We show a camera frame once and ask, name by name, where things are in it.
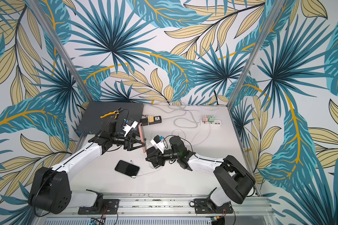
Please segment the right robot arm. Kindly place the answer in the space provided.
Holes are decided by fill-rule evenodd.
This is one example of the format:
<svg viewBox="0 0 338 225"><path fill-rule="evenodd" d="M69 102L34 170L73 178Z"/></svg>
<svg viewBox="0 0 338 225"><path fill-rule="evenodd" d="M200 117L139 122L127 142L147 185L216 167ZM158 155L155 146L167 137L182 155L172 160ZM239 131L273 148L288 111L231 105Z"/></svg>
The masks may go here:
<svg viewBox="0 0 338 225"><path fill-rule="evenodd" d="M220 187L214 188L204 203L196 204L210 212L231 202L242 204L255 187L255 178L250 172L232 155L223 159L204 157L195 153L192 146L187 149L185 142L179 136L171 136L168 147L164 137L155 136L151 140L152 146L146 150L146 161L154 167L165 166L167 161L176 161L185 170L214 175Z"/></svg>

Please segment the phone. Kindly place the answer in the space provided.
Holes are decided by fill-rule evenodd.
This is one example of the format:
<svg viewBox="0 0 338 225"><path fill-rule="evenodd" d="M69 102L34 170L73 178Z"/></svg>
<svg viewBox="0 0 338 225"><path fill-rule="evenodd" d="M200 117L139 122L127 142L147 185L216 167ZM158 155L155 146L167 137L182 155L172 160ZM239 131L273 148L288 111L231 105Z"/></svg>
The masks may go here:
<svg viewBox="0 0 338 225"><path fill-rule="evenodd" d="M143 153L146 153L146 138L145 138L145 134L144 134L144 129L143 129L143 124L142 123L139 124L139 132L140 132L140 140L143 143L142 144L142 150L143 150Z"/></svg>
<svg viewBox="0 0 338 225"><path fill-rule="evenodd" d="M119 172L121 174L124 174L126 176L129 176L129 177L135 177L135 176L138 175L138 173L140 171L140 167L138 167L138 166L136 166L132 163L129 163L129 162L126 162L126 161L123 161L123 160L119 160L118 163L115 166L115 171Z"/></svg>

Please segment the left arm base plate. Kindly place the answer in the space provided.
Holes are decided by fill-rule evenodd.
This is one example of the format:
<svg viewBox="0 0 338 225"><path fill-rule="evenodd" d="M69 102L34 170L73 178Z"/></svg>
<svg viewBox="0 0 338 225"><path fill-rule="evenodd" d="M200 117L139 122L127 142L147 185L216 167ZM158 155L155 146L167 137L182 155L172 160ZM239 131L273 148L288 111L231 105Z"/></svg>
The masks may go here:
<svg viewBox="0 0 338 225"><path fill-rule="evenodd" d="M118 211L119 199L102 199L92 207L80 207L78 215L115 215Z"/></svg>

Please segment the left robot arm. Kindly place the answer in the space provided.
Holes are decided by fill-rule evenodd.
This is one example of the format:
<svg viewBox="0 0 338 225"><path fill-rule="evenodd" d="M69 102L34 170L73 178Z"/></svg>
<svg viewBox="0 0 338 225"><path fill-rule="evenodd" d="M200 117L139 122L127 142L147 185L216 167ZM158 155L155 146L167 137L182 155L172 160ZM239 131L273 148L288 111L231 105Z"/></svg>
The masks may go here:
<svg viewBox="0 0 338 225"><path fill-rule="evenodd" d="M28 204L33 210L43 210L59 214L66 208L80 208L84 212L100 214L107 208L103 194L94 190L73 191L70 181L90 162L100 157L112 147L123 146L125 149L138 149L146 146L142 131L126 134L98 132L89 143L66 160L36 171L28 197Z"/></svg>

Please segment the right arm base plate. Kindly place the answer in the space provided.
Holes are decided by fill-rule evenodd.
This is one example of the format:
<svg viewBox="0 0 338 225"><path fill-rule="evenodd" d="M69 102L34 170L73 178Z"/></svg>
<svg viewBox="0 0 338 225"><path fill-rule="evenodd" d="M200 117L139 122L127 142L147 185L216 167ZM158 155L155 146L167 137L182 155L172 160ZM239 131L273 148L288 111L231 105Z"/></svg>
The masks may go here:
<svg viewBox="0 0 338 225"><path fill-rule="evenodd" d="M230 202L222 206L216 206L209 199L196 198L190 202L190 206L194 208L196 214L232 214L233 209Z"/></svg>

